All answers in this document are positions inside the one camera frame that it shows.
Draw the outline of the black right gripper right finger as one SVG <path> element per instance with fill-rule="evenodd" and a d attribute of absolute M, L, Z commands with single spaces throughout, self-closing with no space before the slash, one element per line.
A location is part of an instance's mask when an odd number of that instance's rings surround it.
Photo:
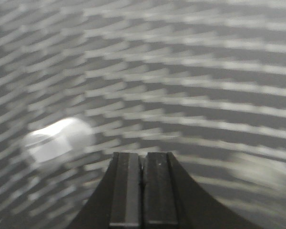
<path fill-rule="evenodd" d="M 147 154 L 143 183 L 145 229 L 259 228 L 206 192 L 172 153 Z"/>

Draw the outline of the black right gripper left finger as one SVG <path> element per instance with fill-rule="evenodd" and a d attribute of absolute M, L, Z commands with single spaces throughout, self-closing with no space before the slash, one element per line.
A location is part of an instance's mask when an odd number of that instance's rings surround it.
<path fill-rule="evenodd" d="M 139 229 L 142 169 L 136 153 L 114 153 L 102 180 L 69 229 Z"/>

